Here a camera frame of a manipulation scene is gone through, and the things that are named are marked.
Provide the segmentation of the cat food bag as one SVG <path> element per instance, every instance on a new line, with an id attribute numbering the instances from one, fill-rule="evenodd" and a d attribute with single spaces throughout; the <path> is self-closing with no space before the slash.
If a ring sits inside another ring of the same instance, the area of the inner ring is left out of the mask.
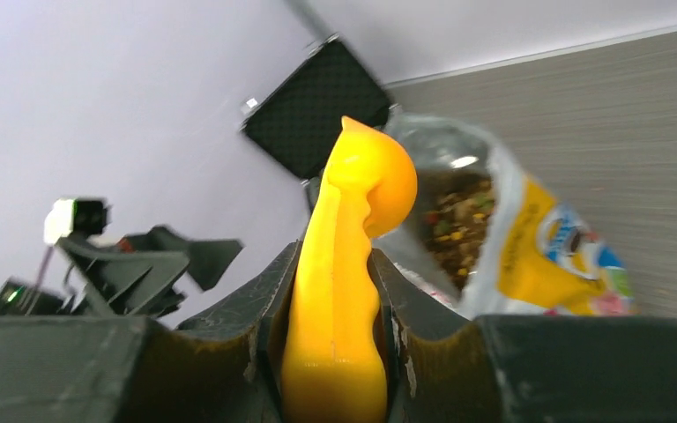
<path id="1" fill-rule="evenodd" d="M 418 175 L 413 210 L 375 245 L 422 291 L 465 318 L 485 314 L 634 315 L 618 256 L 492 133 L 460 120 L 393 115 L 385 132 Z M 467 285 L 459 290 L 422 240 L 421 208 L 465 174 L 492 179 L 495 210 Z"/>

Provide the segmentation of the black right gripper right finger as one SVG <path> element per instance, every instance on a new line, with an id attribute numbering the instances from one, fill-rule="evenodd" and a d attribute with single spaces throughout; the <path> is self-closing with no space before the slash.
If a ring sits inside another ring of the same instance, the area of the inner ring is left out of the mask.
<path id="1" fill-rule="evenodd" d="M 392 422 L 677 422 L 677 319 L 454 313 L 380 250 Z"/>

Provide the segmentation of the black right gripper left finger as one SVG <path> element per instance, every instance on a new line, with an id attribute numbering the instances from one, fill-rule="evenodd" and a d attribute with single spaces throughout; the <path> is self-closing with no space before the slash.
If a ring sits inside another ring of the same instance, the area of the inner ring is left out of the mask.
<path id="1" fill-rule="evenodd" d="M 141 316 L 0 317 L 0 422 L 279 422 L 301 244 L 171 330 Z"/>

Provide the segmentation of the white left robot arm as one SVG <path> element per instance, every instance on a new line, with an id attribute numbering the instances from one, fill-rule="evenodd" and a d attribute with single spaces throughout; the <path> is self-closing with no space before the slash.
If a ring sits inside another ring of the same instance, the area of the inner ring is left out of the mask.
<path id="1" fill-rule="evenodd" d="M 185 300 L 174 288 L 183 275 L 214 288 L 242 251 L 237 239 L 194 240 L 168 226 L 102 245 L 80 234 L 60 239 L 68 258 L 60 295 L 15 278 L 0 290 L 1 315 L 147 315 L 162 317 Z"/>

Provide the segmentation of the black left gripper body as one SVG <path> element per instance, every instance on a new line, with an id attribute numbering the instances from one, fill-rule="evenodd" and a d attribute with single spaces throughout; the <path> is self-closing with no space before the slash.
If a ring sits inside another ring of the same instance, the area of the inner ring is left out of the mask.
<path id="1" fill-rule="evenodd" d="M 150 315 L 188 269 L 186 256 L 106 256 L 81 269 L 86 300 L 99 316 Z"/>

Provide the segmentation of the yellow plastic scoop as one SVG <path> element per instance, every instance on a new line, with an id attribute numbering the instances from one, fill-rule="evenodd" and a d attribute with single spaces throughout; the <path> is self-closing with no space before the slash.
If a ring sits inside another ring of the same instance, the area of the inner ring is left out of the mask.
<path id="1" fill-rule="evenodd" d="M 289 422 L 381 422 L 387 376 L 375 341 L 371 242 L 399 226 L 417 174 L 399 142 L 351 117 L 327 161 L 297 264 L 281 368 Z"/>

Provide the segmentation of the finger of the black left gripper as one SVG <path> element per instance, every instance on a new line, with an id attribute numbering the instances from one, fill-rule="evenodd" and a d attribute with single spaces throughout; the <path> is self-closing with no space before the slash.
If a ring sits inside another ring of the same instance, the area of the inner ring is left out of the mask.
<path id="1" fill-rule="evenodd" d="M 182 252 L 101 248 L 77 234 L 59 239 L 56 246 L 84 279 L 87 310 L 95 315 L 162 317 L 186 299 L 174 289 L 190 264 Z"/>
<path id="2" fill-rule="evenodd" d="M 168 226 L 153 226 L 143 234 L 122 238 L 122 251 L 177 251 L 190 260 L 187 273 L 203 291 L 213 289 L 243 249 L 238 239 L 199 240 L 186 238 Z"/>

